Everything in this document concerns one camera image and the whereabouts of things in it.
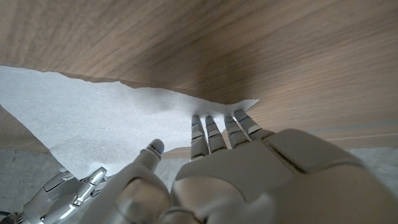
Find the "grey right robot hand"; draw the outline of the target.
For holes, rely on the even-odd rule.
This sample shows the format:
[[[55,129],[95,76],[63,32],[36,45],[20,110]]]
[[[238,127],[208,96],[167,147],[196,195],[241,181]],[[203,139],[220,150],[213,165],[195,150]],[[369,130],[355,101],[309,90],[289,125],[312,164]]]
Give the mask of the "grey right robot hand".
[[[100,167],[88,177],[77,179],[66,169],[52,177],[23,206],[16,223],[62,223],[87,206],[105,186],[107,170]]]

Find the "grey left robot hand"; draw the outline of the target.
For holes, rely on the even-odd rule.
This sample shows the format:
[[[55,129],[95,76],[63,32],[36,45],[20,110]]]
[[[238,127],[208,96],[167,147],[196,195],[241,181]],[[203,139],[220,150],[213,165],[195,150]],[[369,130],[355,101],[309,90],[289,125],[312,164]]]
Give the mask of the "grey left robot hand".
[[[192,118],[191,160],[168,189],[153,140],[109,179],[82,223],[396,223],[397,197],[363,161],[297,129],[273,133],[243,110]]]

